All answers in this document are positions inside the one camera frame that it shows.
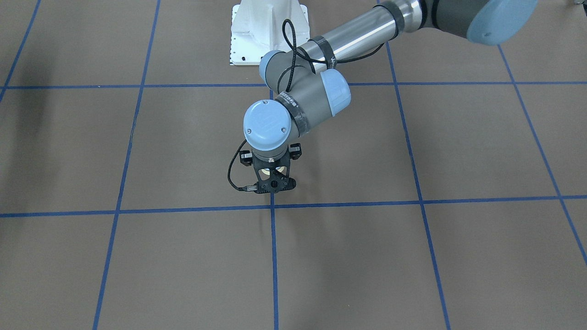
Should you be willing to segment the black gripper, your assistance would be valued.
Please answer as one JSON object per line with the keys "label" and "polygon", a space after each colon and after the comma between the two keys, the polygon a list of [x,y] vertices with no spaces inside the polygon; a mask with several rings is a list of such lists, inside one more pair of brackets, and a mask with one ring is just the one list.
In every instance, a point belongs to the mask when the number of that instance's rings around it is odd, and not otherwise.
{"label": "black gripper", "polygon": [[279,150],[275,156],[266,156],[256,150],[240,150],[239,161],[244,166],[252,166],[255,171],[285,171],[291,167],[291,161],[302,156],[300,143],[293,143],[287,148]]}

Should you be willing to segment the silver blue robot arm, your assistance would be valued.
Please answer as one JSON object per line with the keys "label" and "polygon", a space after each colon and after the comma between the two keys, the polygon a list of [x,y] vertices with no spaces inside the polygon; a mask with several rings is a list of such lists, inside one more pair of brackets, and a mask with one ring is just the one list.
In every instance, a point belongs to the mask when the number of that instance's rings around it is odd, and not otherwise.
{"label": "silver blue robot arm", "polygon": [[281,171],[301,151],[290,142],[334,117],[351,101],[339,65],[374,55],[388,41],[434,28],[471,43],[497,45],[530,19],[536,0],[387,0],[324,35],[298,41],[290,19],[281,21],[285,50],[260,58],[259,75],[275,100],[254,103],[245,113],[241,164],[256,171]]}

